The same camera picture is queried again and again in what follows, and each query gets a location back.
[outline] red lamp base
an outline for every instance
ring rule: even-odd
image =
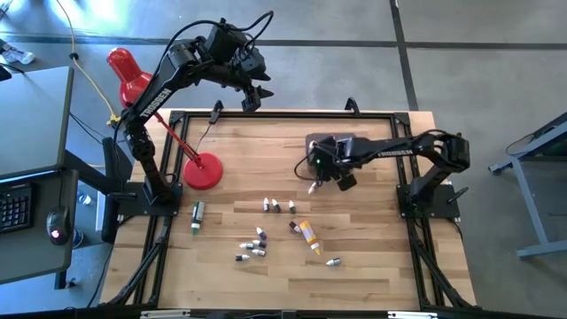
[[[197,167],[192,160],[187,160],[183,168],[183,179],[194,190],[204,191],[213,188],[222,178],[221,160],[211,153],[202,152],[199,155],[202,168]]]

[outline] computer mouse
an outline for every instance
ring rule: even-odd
[[[67,206],[53,207],[47,214],[47,235],[54,245],[64,245],[73,235],[69,208]]]

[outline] concrete floor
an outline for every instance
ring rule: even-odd
[[[72,65],[68,28],[55,1],[13,0],[0,19],[0,36],[19,41],[38,60],[26,70]],[[105,63],[108,51],[123,46],[144,70],[153,70],[163,50],[146,38],[169,38],[195,19],[227,18],[246,26],[267,10],[276,16],[265,40],[395,41],[388,0],[316,1],[61,1],[78,35],[93,35],[77,46],[84,68],[119,110],[118,79]],[[451,43],[565,43],[561,0],[398,0],[407,41]],[[208,35],[196,28],[187,36]],[[22,35],[34,35],[37,43]],[[108,38],[128,37],[132,39]],[[276,95],[266,108],[341,109],[353,96],[364,110],[407,110],[396,48],[261,47]],[[462,231],[478,304],[509,312],[567,317],[567,253],[519,261],[516,249],[536,243],[530,219],[511,172],[491,176],[486,167],[504,157],[504,148],[565,111],[567,51],[408,49],[417,103],[431,110],[439,128],[461,131],[470,140],[472,165],[452,177],[469,186],[460,200]],[[203,83],[179,91],[167,107],[212,107],[216,99],[234,107],[232,90]],[[75,73],[72,112],[104,135],[108,111],[87,80]],[[73,123],[67,149],[91,163],[102,150]],[[94,228],[92,208],[77,219]],[[0,314],[62,307],[85,307],[108,247],[74,253],[69,269],[79,286],[54,292],[53,276],[0,286]],[[21,299],[40,293],[40,299]]]

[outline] wooden tabletop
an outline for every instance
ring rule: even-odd
[[[169,110],[159,112],[169,118]],[[409,115],[414,134],[435,128],[430,112]],[[190,120],[191,145],[197,145],[207,125],[207,119]],[[156,144],[159,164],[166,131],[154,119],[146,127]],[[309,196],[311,182],[293,174],[293,167],[305,156],[305,136],[330,132],[391,137],[390,124],[383,120],[220,118],[210,128],[198,150],[217,155],[224,175],[209,191],[183,188],[183,207],[174,218],[159,307],[418,309],[408,232],[395,198],[395,159],[376,159],[356,171],[358,185],[345,192],[327,183]],[[170,158],[169,167],[173,167],[175,151]],[[422,174],[431,166],[424,158],[418,162]],[[299,172],[307,174],[305,164]],[[143,176],[136,164],[132,180],[142,181]],[[264,213],[264,198],[275,198],[283,211]],[[290,199],[297,207],[295,215],[288,212]],[[196,200],[204,201],[206,210],[201,231],[192,236],[190,218]],[[321,256],[301,235],[290,232],[290,221],[304,220],[311,222],[320,239]],[[138,266],[147,224],[148,218],[140,216],[119,229],[101,302],[115,296]],[[235,262],[236,254],[246,253],[238,245],[258,238],[257,226],[268,235],[266,257],[248,253],[250,260]],[[440,268],[474,304],[455,226],[431,220],[431,229]],[[333,258],[340,258],[342,264],[325,266]],[[433,300],[431,277],[424,274]],[[148,276],[146,295],[151,283]]]

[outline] keyboard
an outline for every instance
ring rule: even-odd
[[[0,189],[0,234],[32,227],[31,203],[29,183]]]

